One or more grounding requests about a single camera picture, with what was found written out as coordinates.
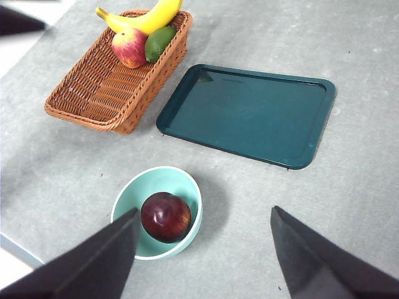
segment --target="tray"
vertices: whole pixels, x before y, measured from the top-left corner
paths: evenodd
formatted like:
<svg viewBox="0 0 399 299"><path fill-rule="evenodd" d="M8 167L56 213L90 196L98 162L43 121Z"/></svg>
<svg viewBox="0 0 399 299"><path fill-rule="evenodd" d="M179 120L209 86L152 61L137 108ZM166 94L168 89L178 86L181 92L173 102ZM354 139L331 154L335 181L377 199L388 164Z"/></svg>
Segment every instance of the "tray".
<svg viewBox="0 0 399 299"><path fill-rule="evenodd" d="M147 10L125 11L141 16ZM163 84L186 54L192 16L180 11L170 22L176 36L155 64L124 67L112 52L107 28L47 98L44 110L96 130L131 133Z"/></svg>
<svg viewBox="0 0 399 299"><path fill-rule="evenodd" d="M156 125L167 135L285 168L312 161L335 97L323 79L190 68Z"/></svg>

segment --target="wicker basket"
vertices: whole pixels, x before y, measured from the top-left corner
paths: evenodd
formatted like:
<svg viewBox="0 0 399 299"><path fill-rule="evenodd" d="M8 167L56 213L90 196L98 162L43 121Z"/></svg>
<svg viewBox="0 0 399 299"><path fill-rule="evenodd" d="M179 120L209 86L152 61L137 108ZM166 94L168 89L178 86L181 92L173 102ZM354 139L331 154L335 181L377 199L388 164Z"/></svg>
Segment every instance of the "wicker basket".
<svg viewBox="0 0 399 299"><path fill-rule="evenodd" d="M125 11L141 16L147 11ZM107 28L49 95L44 110L96 130L129 134L186 54L192 17L180 11L170 26L176 36L155 64L124 67L112 52L114 33Z"/></svg>

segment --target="apple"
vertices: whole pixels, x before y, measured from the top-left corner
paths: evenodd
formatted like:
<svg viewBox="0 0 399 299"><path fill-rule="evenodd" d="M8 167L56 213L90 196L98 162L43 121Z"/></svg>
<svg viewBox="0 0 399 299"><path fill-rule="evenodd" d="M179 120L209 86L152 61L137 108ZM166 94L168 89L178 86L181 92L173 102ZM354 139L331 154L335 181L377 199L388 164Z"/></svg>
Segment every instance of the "apple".
<svg viewBox="0 0 399 299"><path fill-rule="evenodd" d="M163 243L180 241L190 229L191 212L187 203L168 192L154 193L147 198L141 215L145 231Z"/></svg>
<svg viewBox="0 0 399 299"><path fill-rule="evenodd" d="M124 66L135 69L146 63L144 49L146 40L147 36L137 28L126 27L115 34L111 47Z"/></svg>

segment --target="light blue bowl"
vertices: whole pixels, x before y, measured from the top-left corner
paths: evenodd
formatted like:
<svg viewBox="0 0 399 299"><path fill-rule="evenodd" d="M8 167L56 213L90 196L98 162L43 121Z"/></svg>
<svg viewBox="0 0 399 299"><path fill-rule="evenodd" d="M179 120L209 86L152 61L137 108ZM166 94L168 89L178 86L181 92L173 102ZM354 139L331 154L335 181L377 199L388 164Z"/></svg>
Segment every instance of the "light blue bowl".
<svg viewBox="0 0 399 299"><path fill-rule="evenodd" d="M178 254L195 238L201 225L202 200L200 189L188 173L172 166L150 168L131 179L120 191L113 205L111 222L133 207L140 210L144 201L150 195L162 191L180 196L185 200L191 212L190 231L183 240L166 244L148 235L142 226L136 248L136 259L156 260Z"/></svg>

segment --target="lime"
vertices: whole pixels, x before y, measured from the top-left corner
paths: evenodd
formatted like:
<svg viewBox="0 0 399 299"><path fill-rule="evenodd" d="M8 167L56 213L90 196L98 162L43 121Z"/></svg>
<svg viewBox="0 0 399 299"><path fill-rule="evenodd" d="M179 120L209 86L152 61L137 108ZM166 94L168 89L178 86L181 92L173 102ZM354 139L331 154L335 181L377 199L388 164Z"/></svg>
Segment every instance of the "lime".
<svg viewBox="0 0 399 299"><path fill-rule="evenodd" d="M146 60L148 62L157 62L176 32L175 28L166 26L151 33L144 46Z"/></svg>

